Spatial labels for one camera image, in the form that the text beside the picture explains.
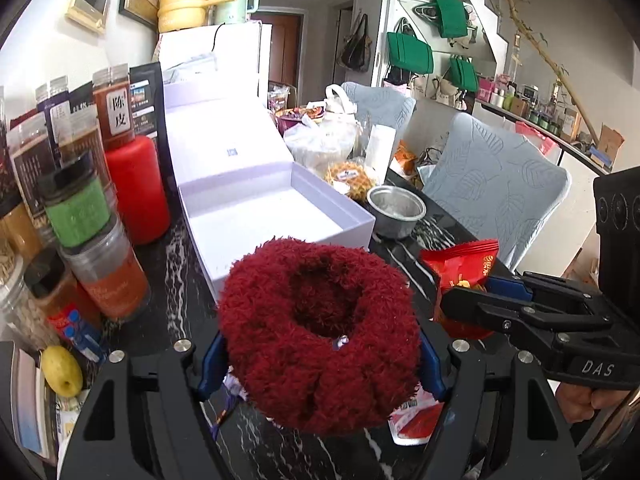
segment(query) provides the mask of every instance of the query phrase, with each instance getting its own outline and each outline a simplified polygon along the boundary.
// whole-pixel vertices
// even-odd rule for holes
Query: black jar lid
[[[65,263],[52,247],[41,250],[24,271],[24,283],[38,300],[46,298],[58,286]]]
[[[14,191],[6,195],[0,202],[0,220],[22,203],[20,191]]]
[[[38,178],[38,191],[45,202],[65,196],[70,188],[94,175],[94,158],[87,151],[62,168]]]

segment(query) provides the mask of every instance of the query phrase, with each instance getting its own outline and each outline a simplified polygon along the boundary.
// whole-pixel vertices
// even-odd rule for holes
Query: doorway
[[[338,19],[336,22],[337,34],[335,38],[334,72],[332,84],[341,85],[347,79],[347,70],[338,64],[338,56],[344,47],[344,43],[351,35],[351,21],[353,20],[353,3],[338,6]]]
[[[302,15],[256,12],[252,20],[272,26],[269,81],[298,86]]]

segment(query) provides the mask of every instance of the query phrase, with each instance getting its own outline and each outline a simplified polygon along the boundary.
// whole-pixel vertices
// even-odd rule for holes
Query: red bottle
[[[154,142],[145,136],[105,153],[118,212],[134,245],[161,237],[171,224]]]

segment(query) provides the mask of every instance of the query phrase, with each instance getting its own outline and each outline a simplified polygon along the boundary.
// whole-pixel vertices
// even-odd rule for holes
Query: black marble table
[[[474,238],[395,173],[390,171],[387,183],[420,195],[428,214],[411,238],[391,242],[373,235],[369,249],[405,273],[414,292],[414,309],[424,322],[433,315],[436,283],[417,258],[420,250],[443,249]],[[150,306],[131,322],[108,327],[111,349],[134,356],[159,352],[178,339],[191,338],[203,320],[216,315],[175,196],[170,202],[173,222],[169,231],[161,240],[136,249],[152,289]],[[509,271],[498,263],[494,273],[508,275]],[[222,388],[205,403],[209,420],[216,419],[225,401]],[[411,477],[425,447],[397,446],[387,425],[346,437],[301,434],[277,427],[244,402],[222,425],[217,444],[238,480],[403,480]]]

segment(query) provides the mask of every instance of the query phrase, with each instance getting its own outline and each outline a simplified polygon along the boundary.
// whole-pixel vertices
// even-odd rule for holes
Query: pear
[[[47,346],[40,368],[51,389],[60,397],[75,397],[82,390],[82,370],[66,348]]]

